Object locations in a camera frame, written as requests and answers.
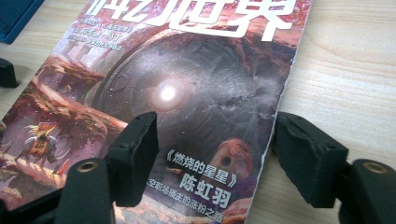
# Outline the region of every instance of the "blue object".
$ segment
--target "blue object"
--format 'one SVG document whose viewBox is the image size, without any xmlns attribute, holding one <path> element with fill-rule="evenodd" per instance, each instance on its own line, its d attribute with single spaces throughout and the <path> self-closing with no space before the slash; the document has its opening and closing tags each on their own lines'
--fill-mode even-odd
<svg viewBox="0 0 396 224">
<path fill-rule="evenodd" d="M 0 0 L 0 42 L 12 44 L 44 0 Z"/>
</svg>

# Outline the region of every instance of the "bright white light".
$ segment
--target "bright white light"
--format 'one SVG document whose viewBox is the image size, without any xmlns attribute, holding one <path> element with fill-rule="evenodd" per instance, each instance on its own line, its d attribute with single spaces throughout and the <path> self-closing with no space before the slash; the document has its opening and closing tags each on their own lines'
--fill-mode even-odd
<svg viewBox="0 0 396 224">
<path fill-rule="evenodd" d="M 161 98 L 165 101 L 170 101 L 175 97 L 176 91 L 172 87 L 166 87 L 161 91 Z"/>
</svg>

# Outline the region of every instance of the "science fiction magazine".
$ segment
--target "science fiction magazine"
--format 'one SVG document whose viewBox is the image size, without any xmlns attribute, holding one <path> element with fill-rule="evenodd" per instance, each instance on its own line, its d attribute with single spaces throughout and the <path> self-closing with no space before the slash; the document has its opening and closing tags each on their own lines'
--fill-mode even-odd
<svg viewBox="0 0 396 224">
<path fill-rule="evenodd" d="M 3 118 L 8 209 L 158 113 L 143 201 L 118 223 L 243 223 L 309 0 L 91 0 Z"/>
</svg>

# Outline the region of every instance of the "round hole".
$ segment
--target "round hole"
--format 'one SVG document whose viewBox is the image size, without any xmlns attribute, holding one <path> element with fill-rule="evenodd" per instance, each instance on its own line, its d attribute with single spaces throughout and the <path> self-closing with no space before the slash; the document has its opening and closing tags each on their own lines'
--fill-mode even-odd
<svg viewBox="0 0 396 224">
<path fill-rule="evenodd" d="M 381 174 L 381 175 L 388 172 L 388 170 L 384 166 L 382 166 L 378 163 L 375 163 L 375 162 L 371 162 L 371 161 L 365 162 L 363 164 L 363 166 L 366 167 L 366 169 L 368 169 L 369 171 L 377 173 L 377 174 Z"/>
<path fill-rule="evenodd" d="M 96 169 L 97 166 L 98 166 L 98 163 L 93 162 L 93 161 L 87 161 L 87 162 L 82 163 L 77 168 L 77 170 L 81 173 L 85 173 L 85 172 L 89 172 L 89 171 Z"/>
</svg>

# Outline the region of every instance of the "wooden desk surface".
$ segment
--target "wooden desk surface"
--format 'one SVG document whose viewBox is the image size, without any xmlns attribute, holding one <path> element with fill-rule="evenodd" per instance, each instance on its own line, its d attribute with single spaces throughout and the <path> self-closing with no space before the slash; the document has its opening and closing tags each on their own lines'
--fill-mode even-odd
<svg viewBox="0 0 396 224">
<path fill-rule="evenodd" d="M 0 89 L 0 118 L 86 1 L 47 0 L 0 58 L 17 89 Z M 396 1 L 314 0 L 281 111 L 303 116 L 350 149 L 396 168 Z M 269 152 L 248 223 L 338 223 L 338 206 L 313 209 Z"/>
</svg>

